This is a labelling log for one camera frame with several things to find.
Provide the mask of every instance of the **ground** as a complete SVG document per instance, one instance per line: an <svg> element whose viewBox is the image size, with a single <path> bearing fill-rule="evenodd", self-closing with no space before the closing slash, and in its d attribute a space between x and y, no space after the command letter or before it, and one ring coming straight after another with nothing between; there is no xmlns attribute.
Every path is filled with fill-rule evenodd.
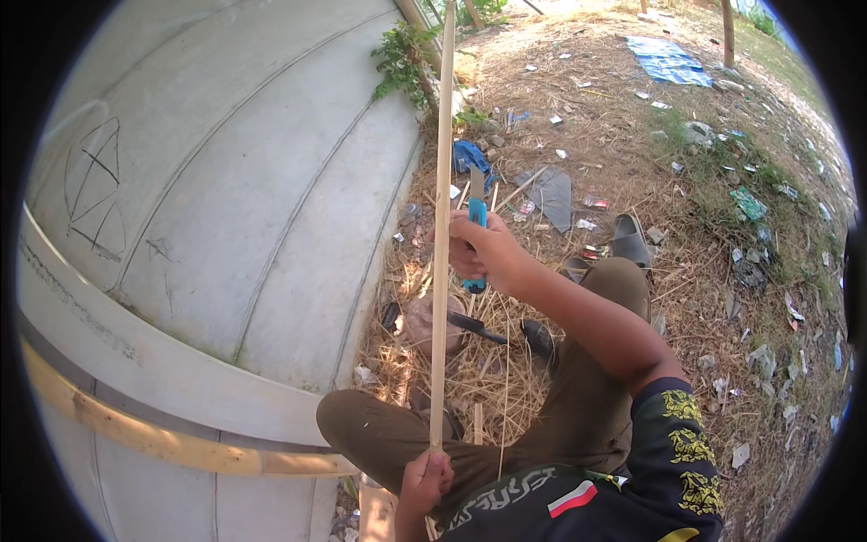
<svg viewBox="0 0 867 542"><path fill-rule="evenodd" d="M515 188L515 177L536 165L554 165L571 177L573 224L587 219L598 225L592 232L573 227L561 235L545 228L549 223L539 211L525 222L514 221L512 210L500 212L522 246L552 268L562 269L585 245L609 243L613 218L621 212L635 215L645 230L665 232L649 273L652 311L665 318L663 336L702 407L723 479L723 538L772 539L816 475L832 438L829 420L840 415L849 393L850 351L838 335L845 333L839 281L854 190L819 86L797 55L741 19L739 73L721 71L722 46L710 41L722 42L721 14L712 4L660 9L658 23L636 18L637 1L537 4L545 16L511 3L508 24L469 31L458 44L464 54L456 55L456 74L469 89L468 104L491 121L460 123L455 137L495 149L489 158L500 176L499 201ZM738 82L744 92L652 82L624 35L676 41L714 79ZM571 57L561 59L563 53ZM538 69L526 71L527 64ZM580 82L592 84L579 88ZM644 100L635 91L652 97ZM659 110L652 101L673 107ZM524 111L530 117L509 129L508 113ZM554 114L563 126L551 124ZM715 140L709 149L691 144L681 129L687 120L704 122L728 139ZM651 136L654 131L667 138ZM492 145L494 135L505 140L501 148ZM408 204L422 208L421 216L405 217L405 240L388 249L359 357L372 376L356 383L383 401L416 408L426 406L429 363L407 333L387 332L381 318L389 303L406 310L412 299L429 293L429 247L422 234L432 220L436 141L427 139L408 196ZM673 171L673 161L682 173ZM466 177L457 175L453 183L463 187ZM798 190L796 200L775 189L784 184ZM759 238L759 223L738 218L728 193L739 186L767 205L759 223L772 233L769 240ZM610 201L607 212L582 205L590 191ZM525 199L520 194L512 208ZM766 277L764 289L739 283L734 249L745 255L767 249L767 259L754 266ZM510 339L523 342L523 318L541 320L562 337L513 298L490 289L472 297L454 275L450 291L489 330ZM804 318L796 330L786 295ZM842 347L840 370L834 368L835 343ZM761 362L752 368L746 362L763 344L776 362L765 375ZM705 355L715 363L699 363ZM485 444L508 445L529 425L546 386L544 370L525 345L498 346L469 336L447 364L447 406L463 422L467 441L473 438L475 402L485 409ZM734 468L733 451L743 444L749 444L750 458Z"/></svg>

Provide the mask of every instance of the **utility knife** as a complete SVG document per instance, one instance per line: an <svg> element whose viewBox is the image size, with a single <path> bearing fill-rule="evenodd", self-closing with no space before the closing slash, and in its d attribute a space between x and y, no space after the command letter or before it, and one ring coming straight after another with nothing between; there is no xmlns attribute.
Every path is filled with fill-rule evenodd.
<svg viewBox="0 0 867 542"><path fill-rule="evenodd" d="M480 169L470 165L470 198L467 201L470 207L470 220L487 228L487 204L485 203L485 176ZM480 294L485 291L487 282L485 278L464 280L464 288L471 294Z"/></svg>

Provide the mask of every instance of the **black shirt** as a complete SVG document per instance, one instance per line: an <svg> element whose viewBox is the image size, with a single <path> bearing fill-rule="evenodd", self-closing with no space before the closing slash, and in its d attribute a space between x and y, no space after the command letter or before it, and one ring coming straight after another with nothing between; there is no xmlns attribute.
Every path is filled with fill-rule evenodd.
<svg viewBox="0 0 867 542"><path fill-rule="evenodd" d="M529 468L471 495L441 539L716 540L720 476L692 391L667 377L636 395L630 478L568 465Z"/></svg>

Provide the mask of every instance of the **flag patch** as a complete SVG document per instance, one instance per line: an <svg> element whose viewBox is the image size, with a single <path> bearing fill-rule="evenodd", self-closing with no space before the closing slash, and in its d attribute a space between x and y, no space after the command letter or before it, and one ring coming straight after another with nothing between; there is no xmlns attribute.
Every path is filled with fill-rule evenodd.
<svg viewBox="0 0 867 542"><path fill-rule="evenodd" d="M596 495L596 486L590 480L581 482L581 485L568 492L563 497L555 500L548 505L548 512L552 518L556 518L561 513L570 508L584 506L593 499Z"/></svg>

